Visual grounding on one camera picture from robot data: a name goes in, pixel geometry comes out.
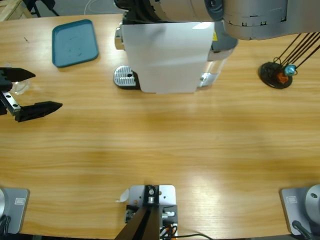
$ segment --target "wooden table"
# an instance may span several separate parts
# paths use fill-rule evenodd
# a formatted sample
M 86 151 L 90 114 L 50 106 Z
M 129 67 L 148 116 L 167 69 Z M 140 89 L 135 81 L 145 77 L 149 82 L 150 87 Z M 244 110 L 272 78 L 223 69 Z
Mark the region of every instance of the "wooden table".
M 99 57 L 56 68 L 52 29 L 85 18 L 94 23 Z M 279 190 L 320 182 L 319 55 L 285 90 L 264 85 L 257 69 L 292 36 L 241 41 L 210 89 L 170 95 L 121 90 L 113 83 L 116 67 L 127 63 L 114 47 L 120 20 L 95 15 L 0 23 L 0 65 L 36 74 L 20 103 L 63 103 L 32 121 L 0 117 L 0 185 L 31 192 L 22 232 L 114 238 L 125 211 L 116 199 L 126 188 L 173 184 L 180 234 L 288 234 Z

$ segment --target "white cable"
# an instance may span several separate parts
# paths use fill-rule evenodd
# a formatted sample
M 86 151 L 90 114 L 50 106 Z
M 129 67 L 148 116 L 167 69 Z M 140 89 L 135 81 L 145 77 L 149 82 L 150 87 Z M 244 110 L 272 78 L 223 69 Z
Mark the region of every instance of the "white cable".
M 89 0 L 89 1 L 86 3 L 86 5 L 85 5 L 85 7 L 84 7 L 83 15 L 86 15 L 88 5 L 90 4 L 91 1 L 92 1 L 92 0 Z
M 94 13 L 94 14 L 108 14 L 109 12 L 105 12 L 105 11 L 94 11 L 94 10 L 92 10 L 91 5 L 94 4 L 96 1 L 98 1 L 98 0 L 93 0 L 93 1 L 89 4 L 88 8 L 89 8 L 90 12 L 92 12 L 92 13 Z

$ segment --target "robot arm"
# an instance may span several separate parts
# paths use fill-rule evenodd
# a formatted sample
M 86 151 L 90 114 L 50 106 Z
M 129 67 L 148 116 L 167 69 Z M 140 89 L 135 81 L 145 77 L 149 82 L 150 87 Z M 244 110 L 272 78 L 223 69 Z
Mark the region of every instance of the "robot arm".
M 237 39 L 319 32 L 319 0 L 114 0 L 132 23 L 216 22 Z

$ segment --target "white label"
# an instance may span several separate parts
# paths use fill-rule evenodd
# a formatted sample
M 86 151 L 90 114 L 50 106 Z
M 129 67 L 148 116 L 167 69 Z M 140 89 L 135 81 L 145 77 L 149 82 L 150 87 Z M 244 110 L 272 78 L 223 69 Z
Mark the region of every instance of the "white label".
M 25 198 L 16 198 L 14 201 L 14 205 L 24 205 L 25 204 L 26 199 Z
M 297 204 L 298 203 L 298 199 L 296 196 L 287 196 L 286 201 L 288 204 Z

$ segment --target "teal plastic tray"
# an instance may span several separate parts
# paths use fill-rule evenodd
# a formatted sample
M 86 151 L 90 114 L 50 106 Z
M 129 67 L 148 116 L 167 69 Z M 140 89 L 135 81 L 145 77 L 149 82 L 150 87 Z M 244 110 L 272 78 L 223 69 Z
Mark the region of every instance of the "teal plastic tray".
M 52 30 L 52 63 L 59 68 L 96 59 L 95 29 L 89 19 L 56 26 Z

